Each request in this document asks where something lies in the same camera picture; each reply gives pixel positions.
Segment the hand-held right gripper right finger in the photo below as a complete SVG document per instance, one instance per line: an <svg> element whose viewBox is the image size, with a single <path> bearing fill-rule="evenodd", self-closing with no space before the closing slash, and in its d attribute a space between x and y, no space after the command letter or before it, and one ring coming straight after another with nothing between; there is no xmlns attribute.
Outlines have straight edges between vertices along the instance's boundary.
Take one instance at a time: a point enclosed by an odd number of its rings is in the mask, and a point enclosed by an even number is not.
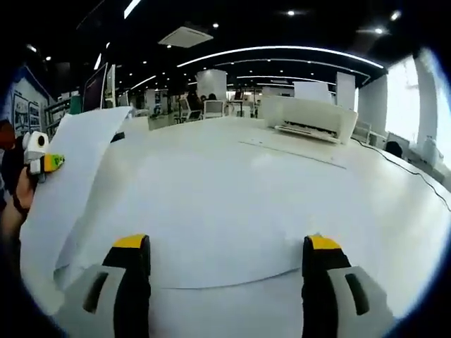
<svg viewBox="0 0 451 338"><path fill-rule="evenodd" d="M395 323L382 287L330 238L304 238L302 277L303 337L383 337Z"/></svg>

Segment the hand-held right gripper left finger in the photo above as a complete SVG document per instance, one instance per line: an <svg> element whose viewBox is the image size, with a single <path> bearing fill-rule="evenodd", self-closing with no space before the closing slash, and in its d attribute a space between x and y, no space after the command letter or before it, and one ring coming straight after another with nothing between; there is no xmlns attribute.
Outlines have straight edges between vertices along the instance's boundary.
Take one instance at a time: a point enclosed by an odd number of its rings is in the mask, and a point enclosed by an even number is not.
<svg viewBox="0 0 451 338"><path fill-rule="evenodd" d="M147 235L117 240L65 290L58 326L67 337L148 337L150 272Z"/></svg>

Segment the person's left hand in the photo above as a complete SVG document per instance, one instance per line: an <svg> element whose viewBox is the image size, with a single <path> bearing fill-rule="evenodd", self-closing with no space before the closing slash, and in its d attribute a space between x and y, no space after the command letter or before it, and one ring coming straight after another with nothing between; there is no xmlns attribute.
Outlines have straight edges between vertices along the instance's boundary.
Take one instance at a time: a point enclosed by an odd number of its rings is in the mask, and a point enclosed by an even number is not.
<svg viewBox="0 0 451 338"><path fill-rule="evenodd" d="M35 177L29 173L29 168L25 166L20 173L13 195L14 206L21 213L27 213L30 210L35 195L36 183Z"/></svg>

